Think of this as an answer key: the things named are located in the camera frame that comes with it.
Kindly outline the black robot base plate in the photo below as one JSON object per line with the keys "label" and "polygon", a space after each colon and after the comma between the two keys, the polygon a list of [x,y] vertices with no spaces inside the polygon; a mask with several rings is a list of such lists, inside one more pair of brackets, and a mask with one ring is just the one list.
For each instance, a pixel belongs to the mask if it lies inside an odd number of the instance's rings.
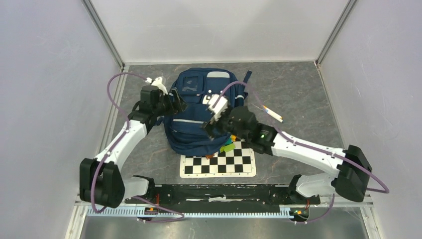
{"label": "black robot base plate", "polygon": [[319,205],[281,184],[162,184],[142,196],[181,213],[275,213],[280,205]]}

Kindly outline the navy blue backpack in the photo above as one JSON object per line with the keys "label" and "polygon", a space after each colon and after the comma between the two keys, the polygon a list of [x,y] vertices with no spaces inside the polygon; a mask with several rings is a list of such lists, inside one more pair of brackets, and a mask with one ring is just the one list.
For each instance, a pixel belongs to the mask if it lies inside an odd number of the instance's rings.
{"label": "navy blue backpack", "polygon": [[168,143],[177,154],[203,157],[218,152],[225,145],[230,134],[216,131],[211,140],[202,125],[211,119],[208,101],[237,81],[233,72],[219,68],[196,67],[179,74],[172,87],[178,90],[188,107],[181,113],[163,118]]}

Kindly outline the blue white marker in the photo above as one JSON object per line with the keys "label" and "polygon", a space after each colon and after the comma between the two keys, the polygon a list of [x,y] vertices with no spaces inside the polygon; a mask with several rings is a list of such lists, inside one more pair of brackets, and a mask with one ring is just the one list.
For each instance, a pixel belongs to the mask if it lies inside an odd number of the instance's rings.
{"label": "blue white marker", "polygon": [[270,115],[272,118],[274,118],[275,120],[277,120],[278,122],[283,122],[283,118],[279,114],[275,113],[274,111],[267,109],[266,113]]}

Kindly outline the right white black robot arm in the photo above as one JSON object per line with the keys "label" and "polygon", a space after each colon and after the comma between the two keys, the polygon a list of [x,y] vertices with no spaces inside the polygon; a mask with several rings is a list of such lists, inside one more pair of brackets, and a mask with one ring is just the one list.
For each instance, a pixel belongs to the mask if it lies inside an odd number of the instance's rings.
{"label": "right white black robot arm", "polygon": [[291,202],[333,193],[353,202],[364,200],[372,167],[360,147],[328,147],[277,132],[274,127],[260,123],[247,107],[209,106],[208,111],[211,119],[203,129],[211,139],[218,132],[232,133],[257,153],[293,159],[322,171],[294,176],[287,190]]}

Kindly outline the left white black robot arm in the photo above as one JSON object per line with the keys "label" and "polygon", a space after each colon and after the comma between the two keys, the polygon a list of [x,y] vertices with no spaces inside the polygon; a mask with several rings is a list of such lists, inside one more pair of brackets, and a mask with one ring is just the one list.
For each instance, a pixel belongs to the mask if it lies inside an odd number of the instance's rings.
{"label": "left white black robot arm", "polygon": [[158,118],[174,116],[186,110],[187,103],[179,91],[172,88],[165,93],[158,86],[144,86],[140,100],[128,114],[125,124],[112,142],[93,159],[80,164],[79,197],[96,205],[117,208],[124,200],[138,196],[145,203],[156,198],[154,180],[144,176],[124,179],[121,168],[134,148],[157,124]]}

